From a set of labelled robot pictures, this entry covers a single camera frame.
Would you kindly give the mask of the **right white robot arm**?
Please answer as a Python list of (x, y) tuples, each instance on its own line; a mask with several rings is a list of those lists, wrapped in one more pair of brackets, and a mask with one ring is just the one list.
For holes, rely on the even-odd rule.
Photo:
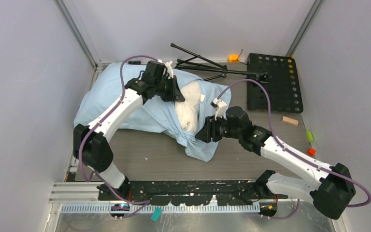
[(345, 165), (332, 166), (299, 152), (272, 136), (269, 130), (254, 125), (239, 106), (229, 108), (225, 117), (206, 117), (195, 137), (205, 143), (236, 139), (245, 150), (273, 160), (298, 176), (292, 178), (266, 170), (256, 180), (257, 194), (262, 198), (273, 194), (295, 197), (312, 203), (324, 216), (339, 219), (356, 194)]

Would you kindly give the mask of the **wooden block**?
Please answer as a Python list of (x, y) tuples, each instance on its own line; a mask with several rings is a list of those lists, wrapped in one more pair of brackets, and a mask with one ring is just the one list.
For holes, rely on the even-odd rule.
[(287, 116), (282, 117), (282, 122), (285, 122), (285, 123), (288, 123), (288, 124), (294, 125), (294, 126), (297, 126), (299, 124), (298, 120), (287, 117)]

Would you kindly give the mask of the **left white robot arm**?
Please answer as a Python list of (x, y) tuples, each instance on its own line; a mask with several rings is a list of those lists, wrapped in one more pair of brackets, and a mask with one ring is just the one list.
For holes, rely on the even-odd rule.
[(87, 125), (74, 128), (75, 158), (111, 186), (110, 193), (117, 200), (128, 196), (128, 179), (114, 164), (109, 142), (122, 123), (153, 97), (159, 96), (164, 102), (185, 100), (172, 66), (172, 61), (149, 61), (138, 78), (123, 84), (121, 95), (110, 107)]

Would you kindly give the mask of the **teal tape piece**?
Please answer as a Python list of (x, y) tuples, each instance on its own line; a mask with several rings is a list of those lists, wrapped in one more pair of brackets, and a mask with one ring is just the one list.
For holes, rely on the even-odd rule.
[(157, 222), (160, 215), (162, 214), (163, 210), (160, 207), (156, 207), (154, 212), (152, 213), (150, 219), (154, 222)]

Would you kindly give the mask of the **orange round object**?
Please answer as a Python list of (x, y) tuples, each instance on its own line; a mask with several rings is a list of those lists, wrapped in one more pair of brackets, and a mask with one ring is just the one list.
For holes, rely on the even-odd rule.
[(239, 55), (230, 55), (228, 57), (228, 62), (234, 63), (239, 61)]

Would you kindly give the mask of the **black perforated stand plate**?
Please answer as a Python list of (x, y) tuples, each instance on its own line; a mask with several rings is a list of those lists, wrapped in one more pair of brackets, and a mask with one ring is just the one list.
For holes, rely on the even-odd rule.
[(303, 112), (296, 61), (291, 57), (250, 53), (248, 79), (257, 81), (266, 90), (271, 111), (300, 114)]

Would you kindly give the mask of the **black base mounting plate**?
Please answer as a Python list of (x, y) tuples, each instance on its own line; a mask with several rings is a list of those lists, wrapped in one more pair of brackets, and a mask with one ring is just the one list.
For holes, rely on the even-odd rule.
[(249, 205), (288, 198), (265, 190), (253, 180), (129, 181), (123, 187), (117, 192), (123, 199), (153, 206), (206, 206), (211, 201), (219, 206)]

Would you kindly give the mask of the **white pillow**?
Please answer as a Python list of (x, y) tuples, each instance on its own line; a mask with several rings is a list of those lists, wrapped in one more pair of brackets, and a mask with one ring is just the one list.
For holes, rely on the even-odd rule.
[(182, 130), (196, 132), (200, 113), (200, 103), (205, 95), (201, 91), (199, 81), (191, 81), (180, 89), (184, 101), (175, 102), (175, 111)]

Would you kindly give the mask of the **black folding stand tripod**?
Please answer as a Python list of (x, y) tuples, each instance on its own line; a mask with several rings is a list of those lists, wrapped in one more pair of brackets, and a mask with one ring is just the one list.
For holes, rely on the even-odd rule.
[(191, 52), (183, 47), (180, 47), (174, 43), (170, 44), (170, 47), (185, 52), (192, 57), (186, 60), (177, 59), (175, 68), (179, 70), (193, 70), (202, 72), (218, 73), (210, 78), (204, 79), (205, 81), (212, 81), (217, 78), (226, 78), (228, 74), (243, 75), (247, 77), (253, 77), (258, 82), (265, 82), (269, 78), (268, 72), (249, 72), (249, 71), (237, 71), (228, 69), (227, 65), (221, 65), (213, 60), (207, 59), (201, 55)]

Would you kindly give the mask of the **green small block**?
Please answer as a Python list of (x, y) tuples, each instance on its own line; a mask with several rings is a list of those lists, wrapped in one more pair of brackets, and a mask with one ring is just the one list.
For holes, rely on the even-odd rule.
[(314, 136), (311, 131), (306, 131), (306, 136), (309, 143), (312, 143), (314, 141)]

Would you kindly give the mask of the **small black wall bracket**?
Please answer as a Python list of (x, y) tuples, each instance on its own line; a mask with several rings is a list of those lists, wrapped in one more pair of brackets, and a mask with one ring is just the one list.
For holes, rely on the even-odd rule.
[(130, 65), (141, 65), (141, 61), (139, 61), (139, 60), (129, 61), (128, 64), (130, 64)]

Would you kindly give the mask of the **red small block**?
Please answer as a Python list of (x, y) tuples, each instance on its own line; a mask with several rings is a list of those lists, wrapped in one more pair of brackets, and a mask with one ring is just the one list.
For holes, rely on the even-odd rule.
[(313, 157), (315, 154), (316, 154), (316, 149), (314, 148), (309, 148), (308, 151), (307, 151), (307, 154), (311, 157)]

